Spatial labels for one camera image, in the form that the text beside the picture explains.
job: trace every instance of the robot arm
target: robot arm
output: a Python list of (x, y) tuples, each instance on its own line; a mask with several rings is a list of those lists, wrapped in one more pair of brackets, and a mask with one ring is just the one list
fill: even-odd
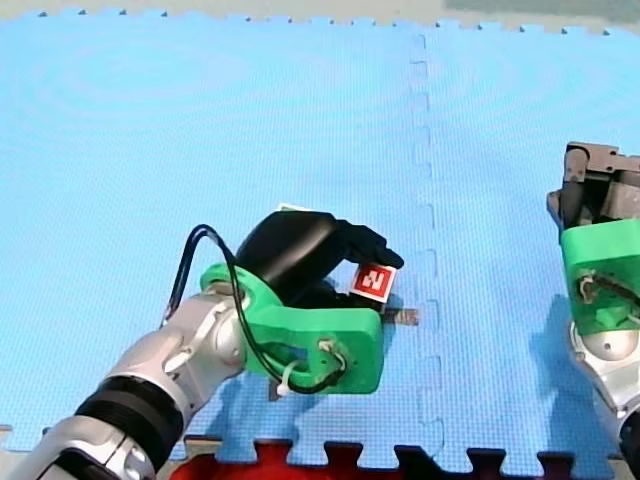
[(640, 157), (570, 143), (547, 205), (560, 230), (572, 356), (640, 478)]
[[(181, 302), (196, 244), (204, 237), (216, 241), (226, 263), (207, 271), (202, 291)], [(274, 213), (236, 257), (213, 229), (196, 227), (161, 327), (123, 354), (75, 414), (46, 433), (13, 478), (153, 480), (193, 416), (222, 382), (245, 369), (291, 379), (292, 386), (295, 379), (292, 389), (302, 393), (375, 389), (382, 366), (379, 315), (323, 284), (344, 259), (403, 265), (384, 238), (325, 213)], [(300, 303), (312, 310), (294, 308)], [(308, 340), (313, 349), (304, 372), (292, 367), (295, 362), (284, 366), (286, 359), (265, 347), (283, 332), (286, 341)], [(361, 363), (379, 368), (357, 371), (353, 359), (369, 354)], [(371, 372), (377, 378), (366, 385), (358, 380)]]

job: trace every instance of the white printed logo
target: white printed logo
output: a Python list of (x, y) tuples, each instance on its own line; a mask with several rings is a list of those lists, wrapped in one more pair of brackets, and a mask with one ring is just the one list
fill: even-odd
[(383, 281), (384, 275), (381, 272), (371, 270), (369, 274), (362, 279), (362, 285), (366, 288), (372, 288), (373, 290), (380, 290)]

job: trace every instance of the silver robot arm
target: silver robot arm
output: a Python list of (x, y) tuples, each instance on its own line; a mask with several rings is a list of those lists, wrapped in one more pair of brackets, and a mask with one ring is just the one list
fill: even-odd
[(196, 412), (244, 368), (231, 293), (214, 283), (182, 302), (124, 353), (73, 416), (44, 435), (12, 478), (154, 480)]

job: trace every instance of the small black object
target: small black object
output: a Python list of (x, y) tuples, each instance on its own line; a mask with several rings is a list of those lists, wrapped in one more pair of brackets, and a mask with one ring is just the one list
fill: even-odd
[(260, 277), (287, 306), (305, 296), (308, 302), (310, 295), (328, 295), (321, 282), (343, 260), (404, 265), (378, 233), (323, 212), (274, 212), (249, 234), (236, 255), (236, 265)]

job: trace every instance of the white sticker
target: white sticker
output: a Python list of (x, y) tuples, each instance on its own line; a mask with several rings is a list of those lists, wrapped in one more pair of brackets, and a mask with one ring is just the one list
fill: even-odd
[(290, 203), (281, 203), (276, 208), (276, 212), (282, 212), (286, 210), (298, 211), (298, 212), (310, 212), (309, 208), (298, 207), (297, 205), (291, 205)]

